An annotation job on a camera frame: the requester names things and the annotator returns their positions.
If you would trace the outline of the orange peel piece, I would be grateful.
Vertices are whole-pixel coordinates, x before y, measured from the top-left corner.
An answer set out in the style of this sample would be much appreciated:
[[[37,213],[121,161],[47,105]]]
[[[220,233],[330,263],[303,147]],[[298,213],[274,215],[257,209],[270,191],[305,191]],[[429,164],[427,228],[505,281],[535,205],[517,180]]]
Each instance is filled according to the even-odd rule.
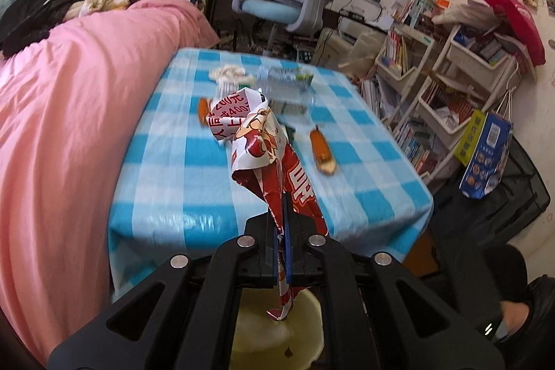
[[[200,98],[198,100],[198,122],[203,127],[208,126],[207,117],[211,112],[211,100],[209,98]]]
[[[337,169],[337,162],[332,155],[330,147],[318,127],[309,134],[312,156],[317,169],[325,175],[333,175]]]

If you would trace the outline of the red white snack wrapper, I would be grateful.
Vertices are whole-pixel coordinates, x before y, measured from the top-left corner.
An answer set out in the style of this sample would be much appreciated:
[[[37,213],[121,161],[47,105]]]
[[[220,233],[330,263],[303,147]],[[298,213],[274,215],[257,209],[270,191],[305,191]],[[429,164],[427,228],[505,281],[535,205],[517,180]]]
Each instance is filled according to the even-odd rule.
[[[242,88],[221,98],[210,108],[206,122],[215,139],[231,143],[231,178],[265,201],[278,230],[280,307],[267,314],[273,320],[284,320],[299,292],[287,281],[291,272],[287,262],[288,211],[312,219],[316,232],[327,235],[309,176],[262,92]]]

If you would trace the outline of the clear plastic bottle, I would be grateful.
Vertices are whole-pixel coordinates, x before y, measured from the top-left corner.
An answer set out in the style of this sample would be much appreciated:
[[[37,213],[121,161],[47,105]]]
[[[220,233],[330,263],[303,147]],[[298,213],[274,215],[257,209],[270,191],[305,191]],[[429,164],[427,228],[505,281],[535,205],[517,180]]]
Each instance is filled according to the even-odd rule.
[[[303,66],[259,69],[253,88],[263,94],[275,114],[303,115],[314,105],[315,95],[311,85],[302,90],[294,81],[294,72],[299,68],[308,70]]]

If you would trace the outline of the white tissue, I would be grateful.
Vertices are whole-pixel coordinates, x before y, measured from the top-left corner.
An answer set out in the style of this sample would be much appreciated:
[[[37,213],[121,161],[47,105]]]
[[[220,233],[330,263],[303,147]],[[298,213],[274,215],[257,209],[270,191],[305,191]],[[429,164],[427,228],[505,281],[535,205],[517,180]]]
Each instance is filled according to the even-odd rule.
[[[209,79],[217,84],[229,83],[234,85],[251,86],[256,82],[256,77],[248,74],[247,70],[238,65],[223,65],[209,72]]]

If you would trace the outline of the blue green milk carton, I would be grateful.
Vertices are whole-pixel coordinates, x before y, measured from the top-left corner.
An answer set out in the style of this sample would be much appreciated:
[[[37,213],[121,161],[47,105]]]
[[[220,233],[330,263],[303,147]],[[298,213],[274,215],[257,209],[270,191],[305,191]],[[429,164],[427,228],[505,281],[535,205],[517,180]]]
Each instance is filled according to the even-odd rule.
[[[294,72],[294,81],[302,90],[307,90],[313,80],[313,73],[304,68],[299,68]]]

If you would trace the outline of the yellow trash bin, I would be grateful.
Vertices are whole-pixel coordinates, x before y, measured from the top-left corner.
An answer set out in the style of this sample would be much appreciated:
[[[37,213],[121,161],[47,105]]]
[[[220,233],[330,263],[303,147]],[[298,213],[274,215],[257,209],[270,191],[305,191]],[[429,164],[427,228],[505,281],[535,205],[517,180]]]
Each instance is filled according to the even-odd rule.
[[[279,301],[276,288],[242,292],[230,369],[308,369],[321,356],[325,339],[321,305],[301,291],[288,317],[276,321],[266,309]]]

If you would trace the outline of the blue white checkered tablecloth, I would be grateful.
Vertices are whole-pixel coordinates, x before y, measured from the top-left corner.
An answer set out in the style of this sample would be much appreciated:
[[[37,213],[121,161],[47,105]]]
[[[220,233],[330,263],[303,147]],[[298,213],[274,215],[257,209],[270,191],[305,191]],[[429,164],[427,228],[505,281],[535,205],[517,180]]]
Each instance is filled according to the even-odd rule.
[[[183,252],[207,256],[239,236],[266,204],[238,185],[231,150],[198,122],[198,100],[216,85],[223,65],[292,69],[293,62],[242,53],[182,49],[165,70],[128,147],[108,221],[114,293],[121,296],[155,268]],[[389,252],[404,259],[429,222],[434,201],[400,147],[341,73],[315,68],[314,105],[282,115],[309,176],[328,231],[361,256]],[[318,127],[337,169],[321,173],[310,132]]]

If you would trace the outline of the blue paper shopping bag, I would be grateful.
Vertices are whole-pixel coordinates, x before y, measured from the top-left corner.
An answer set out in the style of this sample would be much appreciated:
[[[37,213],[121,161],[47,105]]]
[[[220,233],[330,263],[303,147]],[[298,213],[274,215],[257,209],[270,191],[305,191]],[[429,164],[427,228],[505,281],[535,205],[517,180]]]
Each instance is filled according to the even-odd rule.
[[[502,115],[475,111],[454,156],[465,167],[459,190],[467,198],[481,199],[501,183],[513,138],[513,123]]]

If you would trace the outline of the white book shelf rack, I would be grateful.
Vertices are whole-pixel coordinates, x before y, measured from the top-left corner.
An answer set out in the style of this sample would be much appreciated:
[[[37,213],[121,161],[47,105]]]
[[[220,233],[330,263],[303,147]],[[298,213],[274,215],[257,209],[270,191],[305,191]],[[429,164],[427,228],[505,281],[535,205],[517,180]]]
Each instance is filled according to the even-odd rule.
[[[374,61],[380,81],[400,96],[382,118],[424,183],[448,178],[460,162],[457,146],[472,119],[486,113],[518,85],[518,60],[499,41],[493,26],[489,42],[467,37],[467,24],[452,21],[445,41],[406,24],[395,24]]]

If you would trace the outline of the pink duvet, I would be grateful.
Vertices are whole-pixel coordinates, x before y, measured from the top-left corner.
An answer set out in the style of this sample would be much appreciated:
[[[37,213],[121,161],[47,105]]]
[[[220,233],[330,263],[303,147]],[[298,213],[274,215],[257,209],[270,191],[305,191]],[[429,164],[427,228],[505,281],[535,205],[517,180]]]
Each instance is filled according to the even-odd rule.
[[[187,0],[63,23],[1,68],[1,310],[38,362],[108,301],[108,215],[136,125],[181,48],[218,37]]]

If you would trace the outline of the pink plastic bag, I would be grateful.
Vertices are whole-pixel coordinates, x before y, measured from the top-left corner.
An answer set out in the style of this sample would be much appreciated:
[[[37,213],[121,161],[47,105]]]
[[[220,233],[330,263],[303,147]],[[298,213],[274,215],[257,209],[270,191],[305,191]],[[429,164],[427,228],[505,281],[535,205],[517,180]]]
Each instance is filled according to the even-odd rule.
[[[518,0],[484,0],[496,13],[502,13],[513,29],[516,38],[528,50],[535,67],[545,65],[546,53],[541,36],[531,13]]]

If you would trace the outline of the black clothes pile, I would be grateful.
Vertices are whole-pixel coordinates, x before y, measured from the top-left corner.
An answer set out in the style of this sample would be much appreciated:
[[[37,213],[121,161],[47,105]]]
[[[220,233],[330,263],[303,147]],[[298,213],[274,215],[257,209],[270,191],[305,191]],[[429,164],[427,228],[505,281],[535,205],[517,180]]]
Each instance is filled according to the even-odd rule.
[[[61,24],[70,7],[84,0],[17,0],[1,18],[1,52],[10,58],[45,40]]]

